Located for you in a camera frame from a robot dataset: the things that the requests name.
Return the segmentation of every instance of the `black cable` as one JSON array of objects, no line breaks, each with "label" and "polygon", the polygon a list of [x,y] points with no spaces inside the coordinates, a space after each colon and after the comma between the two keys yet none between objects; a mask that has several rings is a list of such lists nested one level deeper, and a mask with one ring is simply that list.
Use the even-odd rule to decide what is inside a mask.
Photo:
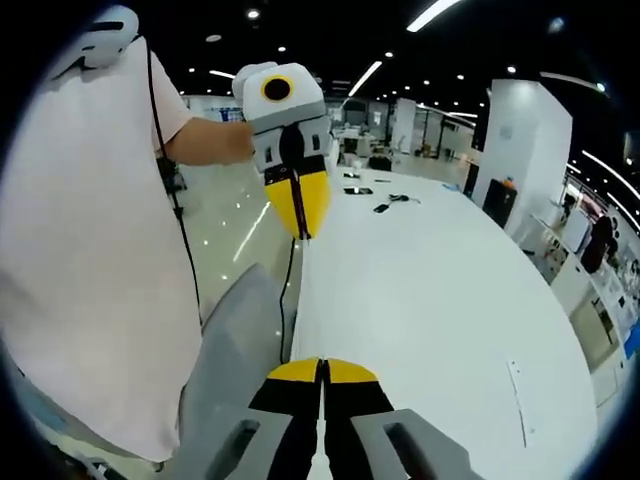
[{"label": "black cable", "polygon": [[296,248],[296,239],[293,237],[291,239],[291,251],[289,252],[289,266],[287,267],[287,277],[284,280],[284,285],[282,286],[282,293],[280,294],[280,325],[282,327],[280,334],[280,364],[284,365],[286,362],[284,361],[284,333],[285,333],[285,324],[284,324],[284,305],[282,301],[284,300],[284,294],[287,293],[287,284],[289,283],[289,278],[291,277],[291,266],[293,265],[293,252]]},{"label": "black cable", "polygon": [[[160,143],[160,150],[162,151],[162,156],[169,159],[167,155],[167,149],[164,146],[164,139],[162,137],[162,130],[160,129],[160,119],[158,117],[158,107],[156,105],[156,95],[153,89],[153,72],[151,66],[151,47],[149,46],[149,42],[145,39],[147,43],[147,73],[149,77],[149,94],[151,95],[151,109],[153,111],[153,120],[156,125],[156,132],[158,134],[158,142]],[[173,203],[175,205],[175,213],[176,218],[178,219],[178,224],[180,224],[180,231],[182,232],[182,239],[184,240],[184,246],[187,249],[187,255],[189,256],[189,263],[191,263],[191,272],[193,273],[193,284],[196,288],[196,301],[198,302],[198,316],[200,316],[200,292],[198,290],[198,279],[196,278],[196,267],[193,263],[193,255],[191,254],[191,247],[189,246],[189,239],[187,238],[187,230],[184,226],[184,220],[182,219],[182,209],[180,208],[180,204],[178,203],[178,197],[176,197],[176,192],[171,189],[171,198],[173,199]]]}]

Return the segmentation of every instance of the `ceiling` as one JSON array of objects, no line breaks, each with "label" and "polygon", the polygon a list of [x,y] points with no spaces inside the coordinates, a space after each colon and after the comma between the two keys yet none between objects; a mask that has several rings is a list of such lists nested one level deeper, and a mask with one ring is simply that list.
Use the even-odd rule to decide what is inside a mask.
[{"label": "ceiling", "polygon": [[[571,157],[583,172],[577,176],[583,182],[589,178],[588,184],[600,187],[599,194],[607,189],[615,192],[629,210],[640,208],[627,188],[581,154],[587,150],[640,189],[640,173],[636,174],[640,151],[630,153],[637,155],[631,166],[623,153],[624,133],[640,132],[640,95],[629,73],[637,42],[632,38],[635,22],[628,4],[610,0],[605,8],[600,2],[573,0],[463,0],[419,32],[408,32],[409,23],[433,2],[125,3],[138,12],[141,32],[176,87],[186,94],[226,95],[231,81],[210,75],[209,70],[236,73],[248,63],[275,60],[305,65],[321,79],[325,95],[346,97],[367,68],[381,60],[382,67],[358,97],[394,101],[397,95],[391,92],[396,91],[427,105],[438,102],[443,110],[487,115],[486,90],[493,79],[541,81],[574,118]],[[247,18],[252,8],[260,12],[255,20]],[[552,32],[551,22],[557,18],[563,28]],[[222,39],[205,42],[212,34]],[[281,46],[285,52],[278,52]],[[385,57],[385,52],[392,52],[393,58]],[[517,68],[515,75],[507,72],[510,65]],[[606,92],[540,78],[540,72],[602,83]]]}]

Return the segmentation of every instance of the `white pillar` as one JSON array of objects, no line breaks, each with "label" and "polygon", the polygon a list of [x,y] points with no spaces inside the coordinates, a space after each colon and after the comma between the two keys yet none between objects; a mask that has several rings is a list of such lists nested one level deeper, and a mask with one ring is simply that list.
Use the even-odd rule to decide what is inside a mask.
[{"label": "white pillar", "polygon": [[487,141],[473,201],[482,206],[492,179],[513,179],[518,191],[505,231],[529,212],[558,201],[569,159],[573,118],[537,82],[494,80]]},{"label": "white pillar", "polygon": [[411,153],[413,123],[416,118],[416,102],[399,98],[396,103],[396,121],[391,133],[391,147],[402,153]]}]

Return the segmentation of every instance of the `floor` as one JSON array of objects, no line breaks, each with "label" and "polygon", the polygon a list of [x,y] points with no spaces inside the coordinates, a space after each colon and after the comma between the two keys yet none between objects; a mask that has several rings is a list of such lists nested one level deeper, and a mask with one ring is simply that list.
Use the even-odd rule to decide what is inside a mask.
[{"label": "floor", "polygon": [[[394,172],[428,177],[462,189],[468,166],[464,162],[396,155]],[[207,316],[232,283],[251,265],[262,263],[278,282],[284,282],[290,235],[284,230],[266,199],[261,177],[252,163],[231,167],[182,167],[188,190],[178,194],[185,209],[185,225],[193,252],[201,298],[201,313]],[[299,295],[301,250],[294,263],[287,301]],[[603,418],[615,415],[615,402],[598,409]],[[129,480],[154,477],[150,463],[110,455],[82,442],[60,436],[42,427],[44,435],[63,450],[104,458]]]}]

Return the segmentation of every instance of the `white table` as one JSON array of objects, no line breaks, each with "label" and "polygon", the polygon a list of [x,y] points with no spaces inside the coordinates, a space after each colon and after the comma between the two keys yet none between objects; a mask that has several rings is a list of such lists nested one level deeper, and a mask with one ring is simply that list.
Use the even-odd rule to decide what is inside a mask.
[{"label": "white table", "polygon": [[[595,442],[596,407],[580,345],[549,287],[462,194],[428,179],[361,173],[359,185],[375,194],[334,192],[322,231],[305,245],[293,359],[370,369],[395,408],[413,409],[463,445],[486,480],[567,478]],[[375,214],[389,193],[422,204]],[[522,372],[517,398],[512,360]],[[519,403],[535,428],[527,447]],[[312,470],[310,478],[323,477]]]}]

